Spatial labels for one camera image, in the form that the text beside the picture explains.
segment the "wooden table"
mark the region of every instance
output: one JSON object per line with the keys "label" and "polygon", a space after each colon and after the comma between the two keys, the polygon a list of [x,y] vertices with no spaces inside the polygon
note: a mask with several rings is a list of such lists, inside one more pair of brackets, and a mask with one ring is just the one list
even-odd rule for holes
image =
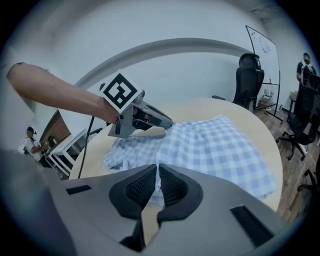
{"label": "wooden table", "polygon": [[[213,98],[166,103],[157,106],[157,108],[177,123],[209,120],[219,115],[228,117],[234,126],[252,141],[271,170],[275,179],[276,191],[263,202],[274,211],[277,211],[283,185],[283,167],[275,139],[259,118],[241,106]],[[110,171],[103,165],[103,156],[108,153],[116,140],[115,137],[108,136],[110,129],[111,126],[109,125],[88,143],[81,178],[110,174]],[[164,130],[159,127],[153,127],[147,131],[136,130],[133,134],[138,136],[159,135],[164,134]],[[69,179],[78,178],[83,152],[82,150],[76,159]],[[156,215],[160,210],[158,205],[148,203],[142,212],[142,221],[144,223],[147,222],[147,225],[143,226],[146,243],[150,241],[153,234],[158,230]]]}

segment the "white wall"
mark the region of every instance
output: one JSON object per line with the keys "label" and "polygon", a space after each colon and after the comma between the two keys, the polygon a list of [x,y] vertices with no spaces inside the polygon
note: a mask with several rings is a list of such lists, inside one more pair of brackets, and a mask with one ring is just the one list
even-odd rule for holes
{"label": "white wall", "polygon": [[308,41],[289,17],[268,22],[264,26],[278,52],[281,74],[279,102],[283,104],[285,109],[289,110],[290,91],[299,89],[296,73],[297,65],[302,60],[303,53],[309,53],[311,63],[317,74],[320,74],[319,64]]}
{"label": "white wall", "polygon": [[[252,51],[246,25],[268,36],[251,13],[225,1],[111,0],[87,7],[64,24],[55,36],[54,55],[63,78],[75,84],[111,57],[160,40],[211,39]],[[125,71],[145,89],[145,100],[152,105],[213,94],[232,100],[238,61],[227,54],[180,53],[136,63]],[[98,93],[98,85],[89,91]],[[68,111],[60,113],[72,134],[90,120]]]}
{"label": "white wall", "polygon": [[9,82],[0,79],[0,149],[17,150],[34,117],[24,100]]}

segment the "hand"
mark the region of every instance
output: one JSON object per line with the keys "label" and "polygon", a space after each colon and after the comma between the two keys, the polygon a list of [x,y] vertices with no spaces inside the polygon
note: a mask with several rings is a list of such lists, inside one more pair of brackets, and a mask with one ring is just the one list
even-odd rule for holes
{"label": "hand", "polygon": [[[101,98],[101,102],[99,103],[100,107],[98,113],[96,115],[97,118],[100,118],[106,121],[109,124],[117,123],[119,119],[118,112],[114,109],[113,106],[109,102],[107,102],[104,98]],[[133,108],[133,117],[138,113],[137,108]],[[146,120],[151,119],[151,115],[145,114],[144,117]]]}

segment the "black pad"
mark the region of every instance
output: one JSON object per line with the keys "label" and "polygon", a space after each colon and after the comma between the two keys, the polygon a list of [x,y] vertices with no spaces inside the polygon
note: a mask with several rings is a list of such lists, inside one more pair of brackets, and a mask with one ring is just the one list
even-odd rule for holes
{"label": "black pad", "polygon": [[157,222],[184,220],[200,205],[204,192],[192,178],[160,164],[161,190],[165,208],[157,215]]}

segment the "chair backrest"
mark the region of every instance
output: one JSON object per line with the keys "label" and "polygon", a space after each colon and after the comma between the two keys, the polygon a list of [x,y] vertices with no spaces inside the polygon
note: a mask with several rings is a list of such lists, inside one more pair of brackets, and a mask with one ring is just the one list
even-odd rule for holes
{"label": "chair backrest", "polygon": [[242,54],[239,59],[239,67],[249,67],[255,68],[257,70],[261,69],[261,64],[259,61],[259,55],[253,53]]}
{"label": "chair backrest", "polygon": [[313,89],[320,82],[320,77],[312,78],[311,85],[299,89],[295,102],[295,116],[290,119],[290,128],[294,137],[303,145],[316,140],[317,130],[320,126],[320,95],[318,89]]}
{"label": "chair backrest", "polygon": [[262,69],[240,66],[236,70],[236,91],[233,103],[247,110],[255,106],[257,95],[265,77]]}

